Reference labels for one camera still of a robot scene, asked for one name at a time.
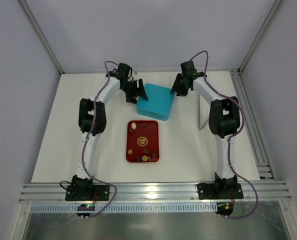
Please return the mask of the teal tin lid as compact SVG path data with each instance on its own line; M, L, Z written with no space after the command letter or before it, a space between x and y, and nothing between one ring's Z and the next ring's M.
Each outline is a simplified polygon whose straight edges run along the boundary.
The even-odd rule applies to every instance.
M144 85L148 100L140 97L136 103L136 112L139 115L160 121L169 119L173 106L175 92L168 87L146 83Z

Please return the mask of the metal tongs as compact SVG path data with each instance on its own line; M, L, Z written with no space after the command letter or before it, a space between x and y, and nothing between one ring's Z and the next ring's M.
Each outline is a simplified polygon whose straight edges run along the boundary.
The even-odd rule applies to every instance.
M198 126L198 129L202 131L206 127L208 123L208 119L202 118L202 109L201 109L202 102L201 102L201 97L198 93L196 94L196 101L197 101L197 126Z

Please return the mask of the brown square chocolate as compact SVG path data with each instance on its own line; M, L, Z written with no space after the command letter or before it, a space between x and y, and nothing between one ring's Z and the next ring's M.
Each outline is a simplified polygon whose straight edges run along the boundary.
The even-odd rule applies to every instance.
M143 123L141 123L139 126L140 126L140 128L142 129L142 128L145 128L145 127L147 126L147 124L146 124L145 122L143 122Z

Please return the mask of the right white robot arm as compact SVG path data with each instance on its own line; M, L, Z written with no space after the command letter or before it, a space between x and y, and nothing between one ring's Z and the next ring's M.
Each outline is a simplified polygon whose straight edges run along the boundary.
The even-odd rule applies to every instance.
M238 177L233 170L233 143L241 126L238 99L219 93L208 81L205 72L198 72L192 60L180 64L171 93L187 96L189 90L198 93L210 106L208 126L215 137L217 167L212 183L197 184L200 200L230 199L237 194Z

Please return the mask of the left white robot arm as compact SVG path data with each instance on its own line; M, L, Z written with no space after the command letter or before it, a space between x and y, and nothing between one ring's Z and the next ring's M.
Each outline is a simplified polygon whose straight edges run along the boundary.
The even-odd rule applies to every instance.
M107 126L106 104L119 90L125 94L125 101L136 104L138 98L148 101L143 80L134 79L133 68L126 63L104 62L106 75L105 83L90 98L83 98L79 102L78 126L83 136L81 163L79 173L76 173L67 187L65 199L67 201L107 201L108 196L101 196L101 190L106 187L116 190L112 183L97 179L91 174L91 160L101 134Z

